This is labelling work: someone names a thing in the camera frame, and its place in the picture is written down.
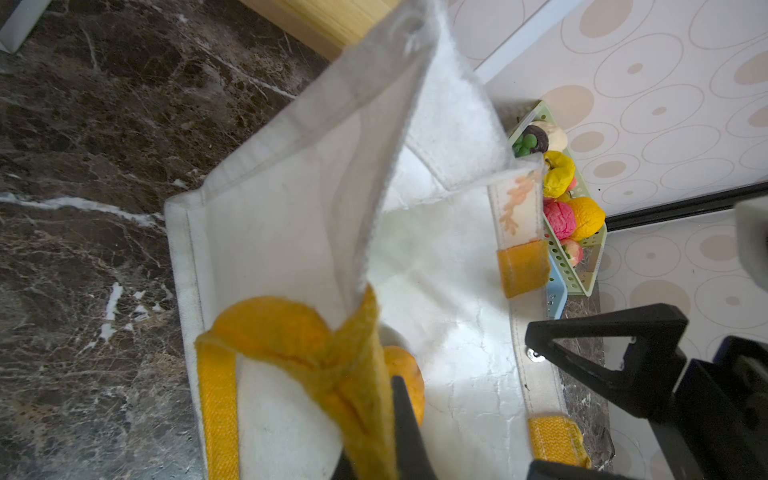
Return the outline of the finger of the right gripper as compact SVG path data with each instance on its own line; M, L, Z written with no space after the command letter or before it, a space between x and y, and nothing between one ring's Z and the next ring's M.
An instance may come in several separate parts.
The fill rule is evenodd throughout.
M666 408L686 364L679 347L689 321L676 306L656 303L588 317L529 324L525 344L626 413L653 419ZM601 340L604 360L591 360L567 340Z

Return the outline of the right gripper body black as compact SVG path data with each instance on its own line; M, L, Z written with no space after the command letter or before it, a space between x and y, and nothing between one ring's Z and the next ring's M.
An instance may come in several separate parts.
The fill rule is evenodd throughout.
M765 479L767 345L728 336L690 361L650 425L674 479Z

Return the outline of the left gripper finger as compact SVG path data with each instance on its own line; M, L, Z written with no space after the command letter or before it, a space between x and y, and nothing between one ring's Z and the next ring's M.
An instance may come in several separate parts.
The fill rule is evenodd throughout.
M421 437L415 410L405 380L390 379L394 405L396 467L398 479L436 480Z

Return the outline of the orange fruit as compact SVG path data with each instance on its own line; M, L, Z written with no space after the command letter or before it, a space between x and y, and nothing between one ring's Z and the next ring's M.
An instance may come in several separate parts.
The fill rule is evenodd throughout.
M399 346L384 346L383 352L389 376L398 376L404 380L416 422L422 426L426 404L425 384L416 359Z

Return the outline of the white grocery bag yellow handles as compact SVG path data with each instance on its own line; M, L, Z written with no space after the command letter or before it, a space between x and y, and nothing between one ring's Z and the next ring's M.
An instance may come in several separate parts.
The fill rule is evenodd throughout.
M441 1L405 1L165 222L207 479L398 479L384 346L417 361L437 479L586 456L527 325L540 155L516 159Z

